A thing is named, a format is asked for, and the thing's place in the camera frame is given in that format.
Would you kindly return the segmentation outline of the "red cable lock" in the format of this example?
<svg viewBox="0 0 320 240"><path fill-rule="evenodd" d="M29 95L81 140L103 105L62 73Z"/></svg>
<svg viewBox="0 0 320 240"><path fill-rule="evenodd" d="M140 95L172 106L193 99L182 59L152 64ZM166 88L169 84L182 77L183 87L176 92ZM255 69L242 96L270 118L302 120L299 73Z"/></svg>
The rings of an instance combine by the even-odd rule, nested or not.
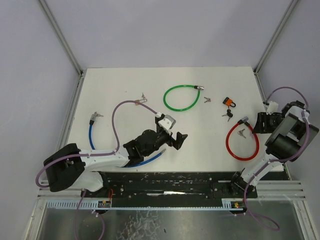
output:
<svg viewBox="0 0 320 240"><path fill-rule="evenodd" d="M245 129L246 139L238 135L238 131ZM260 141L253 127L249 123L247 116L241 118L231 127L225 138L227 152L238 161L251 161L258 156L260 151Z"/></svg>

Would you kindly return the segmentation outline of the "red lock key bunch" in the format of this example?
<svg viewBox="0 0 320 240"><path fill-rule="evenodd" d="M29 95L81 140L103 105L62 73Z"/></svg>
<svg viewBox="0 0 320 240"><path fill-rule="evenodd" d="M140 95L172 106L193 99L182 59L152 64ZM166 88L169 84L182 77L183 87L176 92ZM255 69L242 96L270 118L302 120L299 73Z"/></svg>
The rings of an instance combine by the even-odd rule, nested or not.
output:
<svg viewBox="0 0 320 240"><path fill-rule="evenodd" d="M243 129L241 129L241 130L239 130L239 131L237 132L237 134L238 134L239 136L243 137L244 139L246 139L246 136L244 135L244 131L245 131L245 130L246 130L246 129L243 128Z"/></svg>

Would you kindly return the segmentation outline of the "black padlock keys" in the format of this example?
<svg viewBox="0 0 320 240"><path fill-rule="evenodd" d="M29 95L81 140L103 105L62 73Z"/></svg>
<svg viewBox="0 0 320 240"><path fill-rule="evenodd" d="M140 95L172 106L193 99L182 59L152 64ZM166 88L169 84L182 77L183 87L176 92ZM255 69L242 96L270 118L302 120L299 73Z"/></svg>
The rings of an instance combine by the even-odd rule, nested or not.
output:
<svg viewBox="0 0 320 240"><path fill-rule="evenodd" d="M227 121L229 122L230 119L233 117L233 113L231 109L226 110L226 114L222 115L223 117L227 117Z"/></svg>

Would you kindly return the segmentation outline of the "orange padlock with keys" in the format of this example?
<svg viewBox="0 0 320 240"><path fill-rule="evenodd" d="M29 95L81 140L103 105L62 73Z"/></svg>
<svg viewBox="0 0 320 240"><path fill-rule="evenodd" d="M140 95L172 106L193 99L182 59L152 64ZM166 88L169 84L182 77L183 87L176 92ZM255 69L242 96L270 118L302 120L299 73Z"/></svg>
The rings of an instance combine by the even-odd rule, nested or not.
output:
<svg viewBox="0 0 320 240"><path fill-rule="evenodd" d="M226 97L223 101L222 101L222 103L224 104L224 105L226 105L228 108L235 108L237 105L236 105L236 103L231 99L231 98L229 98L229 97Z"/></svg>

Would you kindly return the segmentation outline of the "brass padlock with key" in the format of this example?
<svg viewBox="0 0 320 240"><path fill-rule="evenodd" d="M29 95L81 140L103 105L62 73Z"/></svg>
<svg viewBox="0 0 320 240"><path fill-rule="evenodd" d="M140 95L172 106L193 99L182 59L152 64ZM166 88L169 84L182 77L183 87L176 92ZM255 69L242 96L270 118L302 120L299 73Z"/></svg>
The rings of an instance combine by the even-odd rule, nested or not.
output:
<svg viewBox="0 0 320 240"><path fill-rule="evenodd" d="M140 105L140 104L144 104L144 103L146 103L148 101L148 99L147 98L142 98L142 99L137 99L137 100L135 100L134 101L134 103L135 103L135 105L137 106L137 105Z"/></svg>

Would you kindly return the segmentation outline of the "green cable lock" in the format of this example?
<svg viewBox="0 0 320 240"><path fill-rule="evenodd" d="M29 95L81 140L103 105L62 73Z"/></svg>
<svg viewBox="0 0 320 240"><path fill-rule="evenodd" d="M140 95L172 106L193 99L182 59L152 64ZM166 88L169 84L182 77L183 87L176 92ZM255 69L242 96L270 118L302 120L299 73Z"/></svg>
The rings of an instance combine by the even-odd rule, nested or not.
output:
<svg viewBox="0 0 320 240"><path fill-rule="evenodd" d="M188 111L196 106L204 89L200 85L175 85L165 91L163 104L174 112Z"/></svg>

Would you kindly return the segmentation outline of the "blue cable lock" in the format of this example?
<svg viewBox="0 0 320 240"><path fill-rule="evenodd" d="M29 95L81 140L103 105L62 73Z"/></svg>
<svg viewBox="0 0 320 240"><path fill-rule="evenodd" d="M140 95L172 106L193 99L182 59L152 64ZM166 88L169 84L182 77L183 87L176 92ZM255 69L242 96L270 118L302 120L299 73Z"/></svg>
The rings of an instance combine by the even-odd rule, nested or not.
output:
<svg viewBox="0 0 320 240"><path fill-rule="evenodd" d="M97 120L97 114L98 112L95 111L91 117L90 117L90 120L89 120L89 130L88 130L88 139L89 139L89 144L90 144L90 147L92 150L96 150L96 147L95 147L95 136L96 136L96 129L94 128L94 124ZM161 151L157 152L155 155L149 157L149 158L144 158L141 162L138 162L138 163L130 163L129 165L126 165L125 167L126 168L136 168L136 167L140 167L140 166L143 166L143 165L146 165L158 158L160 158L164 153L166 152L166 149L162 149Z"/></svg>

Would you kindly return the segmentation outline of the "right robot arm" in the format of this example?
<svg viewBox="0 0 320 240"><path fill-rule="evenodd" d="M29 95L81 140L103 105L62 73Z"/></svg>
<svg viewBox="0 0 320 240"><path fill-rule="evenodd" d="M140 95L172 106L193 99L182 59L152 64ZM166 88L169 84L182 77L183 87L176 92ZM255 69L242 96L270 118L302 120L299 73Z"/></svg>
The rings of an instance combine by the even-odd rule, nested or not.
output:
<svg viewBox="0 0 320 240"><path fill-rule="evenodd" d="M281 112L276 112L278 105L266 103L266 111L257 114L254 127L245 117L237 122L233 129L244 124L256 138L257 134L270 134L265 142L265 154L261 160L236 172L228 184L228 192L233 197L240 197L255 189L259 180L272 169L286 162L299 158L311 141L319 133L319 128L310 124L310 111L304 103L296 100L287 103Z"/></svg>

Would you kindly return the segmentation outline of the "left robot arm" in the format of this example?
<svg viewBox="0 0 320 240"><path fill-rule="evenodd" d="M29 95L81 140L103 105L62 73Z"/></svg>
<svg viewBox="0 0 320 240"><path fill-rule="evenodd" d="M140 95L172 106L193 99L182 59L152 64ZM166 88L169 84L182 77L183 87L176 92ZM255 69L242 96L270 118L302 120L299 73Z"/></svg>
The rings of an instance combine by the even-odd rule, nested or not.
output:
<svg viewBox="0 0 320 240"><path fill-rule="evenodd" d="M187 134L172 136L171 122L164 118L156 123L156 130L147 129L118 150L81 150L76 143L70 143L55 152L43 162L47 177L47 188L53 193L69 188L86 189L98 197L105 197L110 190L103 181L101 172L107 167L132 167L144 162L163 145L179 150Z"/></svg>

